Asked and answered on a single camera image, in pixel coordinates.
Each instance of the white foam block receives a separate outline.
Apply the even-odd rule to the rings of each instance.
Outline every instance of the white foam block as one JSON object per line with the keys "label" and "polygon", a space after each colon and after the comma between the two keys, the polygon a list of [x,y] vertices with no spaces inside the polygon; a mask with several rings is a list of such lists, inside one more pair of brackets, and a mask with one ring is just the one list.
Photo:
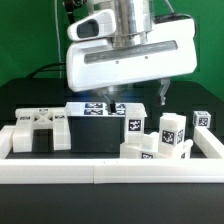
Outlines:
{"label": "white foam block", "polygon": [[0,160],[0,184],[93,183],[91,159]]}
{"label": "white foam block", "polygon": [[143,141],[141,148],[142,149],[152,149],[158,151],[158,144],[159,144],[159,133],[152,132],[149,135],[143,135]]}
{"label": "white foam block", "polygon": [[160,118],[160,136],[158,151],[172,157],[183,150],[186,117],[167,114]]}
{"label": "white foam block", "polygon": [[53,112],[53,140],[54,150],[71,149],[71,136],[65,111]]}
{"label": "white foam block", "polygon": [[0,131],[0,159],[5,159],[12,148],[15,126],[4,126]]}
{"label": "white foam block", "polygon": [[14,152],[31,152],[33,143],[33,111],[22,111],[16,122],[13,134]]}
{"label": "white foam block", "polygon": [[205,127],[195,127],[194,142],[207,158],[224,158],[224,145]]}

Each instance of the white block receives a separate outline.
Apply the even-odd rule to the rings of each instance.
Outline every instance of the white block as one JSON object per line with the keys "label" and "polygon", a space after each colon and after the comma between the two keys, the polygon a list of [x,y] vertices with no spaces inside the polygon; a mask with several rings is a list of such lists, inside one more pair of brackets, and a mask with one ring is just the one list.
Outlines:
{"label": "white block", "polygon": [[141,103],[127,103],[125,112],[125,142],[141,144],[146,117],[145,107]]}
{"label": "white block", "polygon": [[12,136],[15,126],[4,126],[0,131],[0,159],[5,159],[12,149]]}
{"label": "white block", "polygon": [[155,150],[158,151],[158,144],[159,144],[159,133],[158,132],[152,132],[151,134],[143,135],[142,140],[142,149],[148,149],[148,150]]}
{"label": "white block", "polygon": [[138,147],[129,145],[127,143],[122,143],[120,145],[120,158],[126,159],[140,159],[140,150]]}
{"label": "white block", "polygon": [[194,111],[193,124],[196,127],[210,128],[211,115],[207,111]]}
{"label": "white block", "polygon": [[205,127],[195,127],[194,142],[207,158],[224,158],[224,145]]}
{"label": "white block", "polygon": [[64,112],[53,112],[54,150],[71,149],[71,137],[67,115]]}
{"label": "white block", "polygon": [[13,134],[13,152],[31,152],[33,143],[34,112],[19,114]]}
{"label": "white block", "polygon": [[168,114],[160,118],[158,152],[168,157],[179,156],[183,150],[186,117]]}

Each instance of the green wall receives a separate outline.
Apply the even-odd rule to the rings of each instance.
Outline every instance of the green wall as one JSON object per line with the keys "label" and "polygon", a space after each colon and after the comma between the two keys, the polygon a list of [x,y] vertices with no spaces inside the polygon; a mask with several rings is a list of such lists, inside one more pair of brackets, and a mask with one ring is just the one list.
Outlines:
{"label": "green wall", "polygon": [[[68,23],[63,15],[61,2],[62,0],[58,0],[59,25],[61,43],[63,49],[66,49]],[[157,15],[168,12],[162,0],[154,2]],[[224,2],[222,0],[170,0],[170,2],[175,11],[195,17],[199,29],[195,38],[198,68],[191,75],[175,79],[198,82],[224,100]],[[79,18],[84,11],[79,10],[77,17]],[[59,61],[54,0],[1,0],[0,12],[0,85],[13,78],[25,77],[42,65]]]}

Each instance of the black and white pattern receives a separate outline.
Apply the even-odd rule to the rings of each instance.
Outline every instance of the black and white pattern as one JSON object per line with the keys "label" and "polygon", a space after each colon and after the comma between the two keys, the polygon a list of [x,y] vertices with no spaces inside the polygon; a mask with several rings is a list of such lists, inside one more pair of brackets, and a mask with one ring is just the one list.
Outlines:
{"label": "black and white pattern", "polygon": [[184,138],[184,130],[181,130],[178,132],[177,135],[177,144],[181,143],[183,141]]}
{"label": "black and white pattern", "polygon": [[142,159],[153,159],[153,155],[142,153]]}
{"label": "black and white pattern", "polygon": [[57,115],[57,116],[55,116],[55,119],[65,119],[65,116],[64,115]]}
{"label": "black and white pattern", "polygon": [[41,108],[41,109],[39,109],[39,112],[40,113],[48,112],[48,111],[49,111],[49,109],[47,109],[47,108]]}
{"label": "black and white pattern", "polygon": [[141,131],[141,120],[129,120],[129,131]]}
{"label": "black and white pattern", "polygon": [[30,120],[30,117],[29,116],[20,117],[20,120],[21,121],[27,121],[27,120]]}
{"label": "black and white pattern", "polygon": [[84,115],[100,116],[103,115],[103,110],[85,110]]}
{"label": "black and white pattern", "polygon": [[102,103],[86,103],[85,108],[88,109],[103,109]]}
{"label": "black and white pattern", "polygon": [[207,126],[208,125],[208,118],[199,118],[198,126]]}
{"label": "black and white pattern", "polygon": [[174,145],[174,139],[175,139],[175,133],[171,131],[163,131],[162,133],[162,142],[169,144],[169,145]]}

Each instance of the cable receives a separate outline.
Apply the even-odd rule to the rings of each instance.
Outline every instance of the cable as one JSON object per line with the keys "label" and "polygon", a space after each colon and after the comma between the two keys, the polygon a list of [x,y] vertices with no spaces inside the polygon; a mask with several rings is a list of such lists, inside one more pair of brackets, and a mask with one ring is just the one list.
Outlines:
{"label": "cable", "polygon": [[48,71],[48,70],[45,70],[46,68],[52,68],[52,67],[56,67],[56,66],[62,66],[62,65],[66,65],[65,62],[60,62],[60,63],[53,63],[53,64],[48,64],[48,65],[45,65],[45,66],[42,66],[38,69],[36,69],[34,72],[31,72],[29,75],[26,76],[27,79],[32,79],[37,73],[39,72],[43,72],[43,71]]}
{"label": "cable", "polygon": [[168,9],[170,10],[171,13],[174,13],[174,9],[173,6],[170,4],[169,0],[163,0],[166,4],[166,6],[168,7]]}
{"label": "cable", "polygon": [[61,40],[60,40],[60,33],[59,33],[59,26],[58,26],[58,3],[57,0],[54,0],[54,13],[55,13],[55,27],[56,27],[56,34],[57,34],[57,43],[58,43],[58,59],[59,62],[62,61],[61,57]]}

